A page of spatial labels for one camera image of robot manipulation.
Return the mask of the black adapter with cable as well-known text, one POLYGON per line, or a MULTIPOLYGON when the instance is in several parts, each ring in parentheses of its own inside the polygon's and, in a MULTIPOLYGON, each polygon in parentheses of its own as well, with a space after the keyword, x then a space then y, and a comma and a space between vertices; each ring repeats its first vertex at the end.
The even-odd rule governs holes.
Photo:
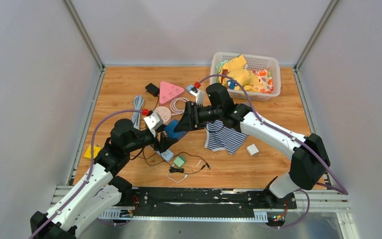
POLYGON ((133 155, 132 158, 130 158, 130 161, 133 161, 133 160, 135 160, 136 158, 141 158, 141 159, 144 159, 144 161, 146 162, 146 164, 147 164, 148 166, 150 166, 150 167, 156 166, 156 165, 161 164, 161 163, 166 163, 166 164, 168 164, 168 165, 170 166, 170 168, 169 168, 169 173, 182 173, 182 174, 186 174, 186 175, 197 174, 197 173, 199 173, 200 171, 202 171, 202 170, 205 169, 205 168, 207 168, 208 170, 211 170, 211 167, 210 167, 209 163, 208 163, 203 157, 201 157, 201 156, 199 156, 199 155, 192 155, 192 154, 190 154, 190 153, 188 153, 188 152, 182 151, 182 152, 180 152, 180 153, 178 153, 178 154, 175 154, 175 155, 174 155, 174 158, 175 158, 175 157, 178 157, 178 156, 183 156, 183 155, 186 155, 186 156, 189 156, 189 157, 198 158, 199 160, 201 160, 201 161, 203 162, 203 166, 202 166, 199 170, 197 170, 197 171, 195 171, 195 172, 185 172, 185 170, 184 170, 182 167, 179 167, 179 166, 176 166, 176 165, 174 166, 174 163, 170 163, 170 162, 166 161, 166 160, 161 156, 161 154, 159 154, 159 153, 157 153, 157 152, 154 152, 152 155, 150 155, 150 156, 148 156, 148 157, 145 156, 144 149, 142 149, 138 154, 133 155), (160 156, 161 161, 159 161, 159 162, 157 162, 157 163, 154 163, 154 164, 150 164, 150 163, 148 162, 148 160, 149 160, 150 158, 152 158, 153 156, 155 156, 155 155, 160 156))

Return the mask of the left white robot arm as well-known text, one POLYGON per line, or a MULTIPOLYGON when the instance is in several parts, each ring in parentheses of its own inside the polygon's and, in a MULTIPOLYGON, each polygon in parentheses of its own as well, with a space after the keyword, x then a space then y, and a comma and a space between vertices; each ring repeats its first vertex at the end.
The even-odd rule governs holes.
POLYGON ((163 133, 164 124, 149 116, 150 127, 138 130, 129 119, 120 119, 104 147, 92 157, 86 174, 58 203, 30 219, 32 239, 77 239, 109 207, 132 201, 132 185, 118 176, 130 153, 152 145, 164 152, 178 142, 163 133))

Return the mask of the light blue power strip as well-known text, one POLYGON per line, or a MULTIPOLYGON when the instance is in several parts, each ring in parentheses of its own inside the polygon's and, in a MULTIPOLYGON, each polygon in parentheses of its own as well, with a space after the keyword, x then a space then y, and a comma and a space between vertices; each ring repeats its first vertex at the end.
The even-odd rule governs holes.
POLYGON ((174 158, 174 154, 172 151, 170 151, 169 149, 164 151, 164 152, 159 152, 159 151, 155 151, 159 156, 161 156, 161 158, 166 161, 166 162, 169 162, 171 161, 173 158, 174 158))

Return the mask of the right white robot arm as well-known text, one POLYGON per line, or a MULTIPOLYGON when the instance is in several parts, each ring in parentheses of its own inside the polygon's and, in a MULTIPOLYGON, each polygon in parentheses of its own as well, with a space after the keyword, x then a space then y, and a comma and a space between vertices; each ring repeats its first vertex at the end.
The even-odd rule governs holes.
POLYGON ((324 142, 320 136, 291 132, 265 118, 245 104, 236 104, 220 83, 209 85, 206 93, 209 106, 187 102, 185 112, 175 132, 203 129, 210 121, 220 120, 226 128, 251 135, 279 150, 290 161, 288 173, 278 176, 267 186, 264 201, 276 208, 284 197, 298 189, 311 190, 330 166, 324 142))

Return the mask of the green cube charger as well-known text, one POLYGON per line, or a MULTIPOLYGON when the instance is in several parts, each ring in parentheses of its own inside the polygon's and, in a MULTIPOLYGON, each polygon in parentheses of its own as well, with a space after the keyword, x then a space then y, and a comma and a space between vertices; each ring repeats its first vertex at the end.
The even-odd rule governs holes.
POLYGON ((173 166, 176 166, 178 168, 182 168, 184 166, 184 164, 186 163, 186 159, 181 156, 181 155, 178 155, 174 161, 173 161, 173 166))

